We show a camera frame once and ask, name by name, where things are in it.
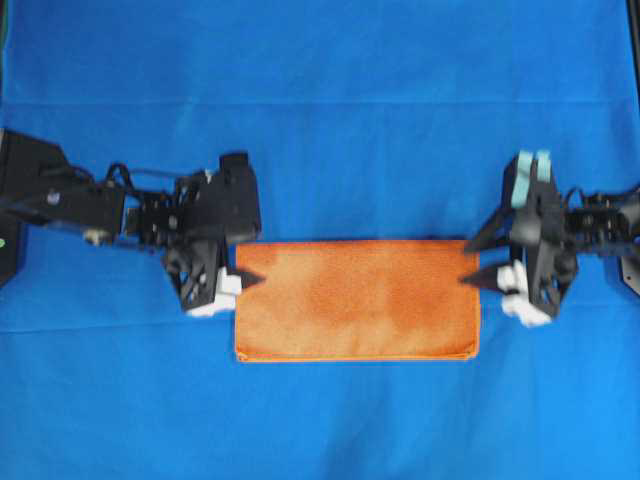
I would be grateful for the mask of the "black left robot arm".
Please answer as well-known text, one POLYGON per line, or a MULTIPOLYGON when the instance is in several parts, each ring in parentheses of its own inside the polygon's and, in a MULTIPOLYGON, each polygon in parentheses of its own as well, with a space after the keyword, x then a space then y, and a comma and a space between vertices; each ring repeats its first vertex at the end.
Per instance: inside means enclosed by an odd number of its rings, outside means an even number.
POLYGON ((212 317, 264 276, 234 267, 229 251, 262 231, 257 178, 244 151, 226 153, 216 170, 174 176, 174 188, 145 190, 115 162, 96 179, 63 149, 1 132, 1 282, 18 273, 23 230, 32 225, 80 235, 95 247, 159 251, 184 313, 212 317))

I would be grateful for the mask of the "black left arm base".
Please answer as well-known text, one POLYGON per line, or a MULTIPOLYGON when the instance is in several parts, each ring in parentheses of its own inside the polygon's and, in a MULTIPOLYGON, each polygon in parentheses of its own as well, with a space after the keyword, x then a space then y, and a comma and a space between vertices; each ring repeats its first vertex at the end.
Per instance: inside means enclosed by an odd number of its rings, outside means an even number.
POLYGON ((1 287, 17 274, 22 245, 22 221, 15 213, 27 194, 29 159, 24 138, 1 130, 1 287))

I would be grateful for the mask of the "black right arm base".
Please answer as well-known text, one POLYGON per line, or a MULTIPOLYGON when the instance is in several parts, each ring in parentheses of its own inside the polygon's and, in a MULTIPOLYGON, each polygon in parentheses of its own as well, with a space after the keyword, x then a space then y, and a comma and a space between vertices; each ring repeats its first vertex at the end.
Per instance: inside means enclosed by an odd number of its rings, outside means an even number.
POLYGON ((619 257, 620 278, 636 296, 640 295, 639 253, 631 251, 619 257))

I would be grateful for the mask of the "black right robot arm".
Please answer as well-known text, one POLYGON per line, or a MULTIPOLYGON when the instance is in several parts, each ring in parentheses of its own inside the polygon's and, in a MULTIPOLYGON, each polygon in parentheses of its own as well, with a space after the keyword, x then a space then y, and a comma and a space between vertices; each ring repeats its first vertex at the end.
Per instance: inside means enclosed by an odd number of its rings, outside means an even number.
POLYGON ((485 266, 462 284, 503 295, 503 311, 527 327, 552 322, 579 272, 578 257, 618 260, 620 278, 639 292, 639 190, 621 194, 569 194, 532 187, 524 204, 501 206, 470 239, 464 252, 507 247, 509 260, 485 266))

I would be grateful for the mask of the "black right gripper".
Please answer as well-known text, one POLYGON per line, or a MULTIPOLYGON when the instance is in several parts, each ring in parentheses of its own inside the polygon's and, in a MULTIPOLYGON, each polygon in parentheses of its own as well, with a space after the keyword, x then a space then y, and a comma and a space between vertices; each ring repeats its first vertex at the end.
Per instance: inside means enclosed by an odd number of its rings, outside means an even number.
POLYGON ((552 323, 578 272, 575 242, 560 199, 509 201, 498 207, 464 245, 464 253, 508 248, 506 264, 485 266, 459 278, 479 290, 501 292, 503 312, 528 328, 552 323))

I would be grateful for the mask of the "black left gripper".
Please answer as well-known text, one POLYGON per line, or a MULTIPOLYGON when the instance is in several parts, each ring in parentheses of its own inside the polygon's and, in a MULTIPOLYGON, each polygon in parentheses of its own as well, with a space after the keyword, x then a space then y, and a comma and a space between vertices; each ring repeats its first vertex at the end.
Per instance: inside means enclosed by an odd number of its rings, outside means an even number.
POLYGON ((252 271, 231 271, 221 228, 206 217, 212 203, 204 197, 213 187, 210 170, 179 179, 167 221, 169 234, 162 265, 183 313, 194 318, 235 310, 242 288, 266 280, 252 271))

